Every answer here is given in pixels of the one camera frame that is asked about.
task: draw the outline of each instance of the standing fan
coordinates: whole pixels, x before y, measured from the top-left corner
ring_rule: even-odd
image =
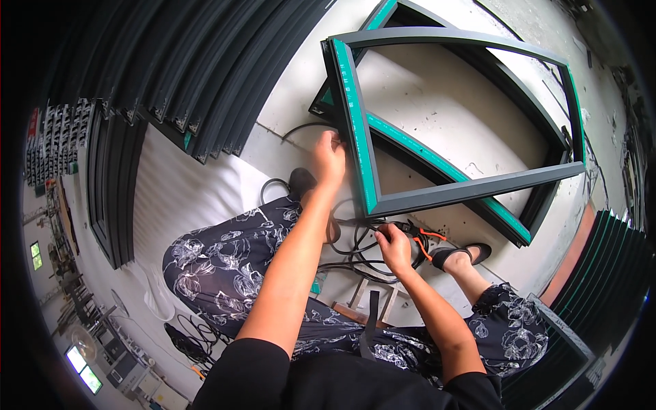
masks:
[[[125,308],[123,301],[113,289],[112,298],[114,299],[114,306],[109,308],[107,312],[100,316],[98,321],[89,330],[86,330],[84,326],[78,324],[73,325],[70,330],[71,342],[73,343],[73,346],[77,348],[77,351],[80,352],[84,360],[86,360],[90,365],[96,363],[96,355],[98,353],[96,342],[94,337],[91,336],[91,332],[93,332],[94,329],[96,329],[98,325],[107,319],[107,317],[109,317],[109,315],[112,314],[112,312],[117,308],[123,314],[125,314],[125,317],[130,317],[130,313],[128,313],[127,309]]]

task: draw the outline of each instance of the black shirt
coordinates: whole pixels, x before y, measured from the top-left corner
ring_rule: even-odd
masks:
[[[391,363],[347,353],[307,355],[289,363],[279,346],[245,338],[223,351],[193,409],[503,409],[499,381],[471,372],[438,390]]]

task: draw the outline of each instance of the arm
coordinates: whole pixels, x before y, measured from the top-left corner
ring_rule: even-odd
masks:
[[[318,184],[294,228],[277,250],[262,287],[236,339],[257,338],[278,345],[291,358],[335,194],[345,170],[344,146],[325,131],[315,148]]]
[[[440,349],[443,382],[468,372],[485,372],[472,332],[458,312],[412,269],[410,241],[394,224],[380,227],[376,240],[387,266],[410,294],[428,333]]]

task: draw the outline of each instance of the black flat shoe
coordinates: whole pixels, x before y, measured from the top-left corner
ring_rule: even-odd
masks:
[[[478,258],[476,258],[475,260],[472,260],[472,253],[467,249],[471,247],[477,247],[480,250],[480,254],[478,255]],[[443,269],[444,261],[447,260],[447,258],[452,253],[456,253],[456,252],[465,252],[466,254],[469,255],[469,259],[472,260],[472,265],[478,265],[492,254],[492,248],[490,248],[489,245],[486,245],[484,243],[471,243],[463,248],[455,248],[455,249],[437,248],[435,252],[433,252],[433,254],[431,255],[433,266],[435,266],[437,269],[444,270]]]
[[[289,199],[300,201],[309,190],[317,186],[317,180],[305,168],[296,168],[289,175]]]

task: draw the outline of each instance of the red sign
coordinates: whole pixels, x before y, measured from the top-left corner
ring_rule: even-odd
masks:
[[[28,140],[37,134],[37,120],[39,119],[39,108],[35,108],[30,116],[30,127],[28,128]]]

